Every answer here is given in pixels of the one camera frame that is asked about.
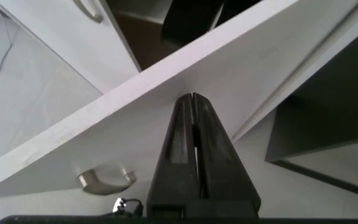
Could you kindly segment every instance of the white floor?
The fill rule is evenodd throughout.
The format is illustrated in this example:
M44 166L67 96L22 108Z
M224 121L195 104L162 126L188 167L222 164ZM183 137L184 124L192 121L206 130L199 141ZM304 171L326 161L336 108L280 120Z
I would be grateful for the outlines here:
M0 43L4 29L0 23ZM17 26L9 23L14 32ZM7 48L0 44L0 57ZM0 156L100 95L33 37L19 30L0 73ZM261 217L358 218L358 195L264 162L274 114L235 144L262 198ZM122 196L143 202L150 182ZM0 219L12 214L99 215L117 195L92 196L80 189L0 198Z

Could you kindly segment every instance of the white board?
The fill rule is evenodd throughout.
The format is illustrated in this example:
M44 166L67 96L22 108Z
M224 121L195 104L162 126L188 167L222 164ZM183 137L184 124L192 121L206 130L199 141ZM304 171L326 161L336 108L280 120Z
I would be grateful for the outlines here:
M349 14L343 23L333 30L333 33L307 56L292 74L252 113L232 140L237 141L256 123L278 106L286 97L295 91L302 83L314 75L323 65L344 49L358 36L358 6Z
M91 13L100 13L100 24L92 21L73 1L0 0L0 7L25 30L40 39L102 93L107 93L139 73L104 0L82 1Z
M151 180L142 168L185 93L209 98L232 136L357 3L260 2L2 156L0 197L76 188L109 161Z

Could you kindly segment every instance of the white panel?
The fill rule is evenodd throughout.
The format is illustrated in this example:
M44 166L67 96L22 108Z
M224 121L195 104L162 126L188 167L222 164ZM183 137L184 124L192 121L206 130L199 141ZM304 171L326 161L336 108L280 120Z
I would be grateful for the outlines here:
M209 98L232 136L356 3L260 2L1 157L0 197L75 188L111 160L150 180L185 93Z
M95 5L89 11L103 15L101 24L87 18L73 1L0 0L0 7L106 93L139 69L109 9L93 2L86 5Z
M292 157L288 161L358 185L358 143Z
M274 114L266 116L234 147L261 199L260 218L358 218L358 195L264 162ZM118 195L100 197L80 189L0 198L0 219L23 215L100 215L117 197L146 202L150 181Z
M358 6L348 15L333 33L322 42L304 63L302 63L291 75L277 88L266 100L252 113L232 140L237 141L241 136L258 123L266 114L278 106L287 96L295 91L302 83L314 75L323 65L330 61L336 54L345 48L358 36Z

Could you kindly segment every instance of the white cabinet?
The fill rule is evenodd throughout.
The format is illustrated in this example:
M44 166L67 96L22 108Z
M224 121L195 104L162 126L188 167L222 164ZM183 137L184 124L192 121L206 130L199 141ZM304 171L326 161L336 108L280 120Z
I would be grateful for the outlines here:
M0 157L0 197L77 188L105 163L150 181L177 98L207 97L238 139L357 35L356 0L264 0Z
M104 0L0 0L0 7L102 93L139 73Z

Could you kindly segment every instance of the gray surface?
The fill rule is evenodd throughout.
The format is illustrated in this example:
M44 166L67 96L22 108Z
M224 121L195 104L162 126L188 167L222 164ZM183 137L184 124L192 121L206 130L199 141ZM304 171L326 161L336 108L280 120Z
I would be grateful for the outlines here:
M358 185L358 144L292 157L288 161Z

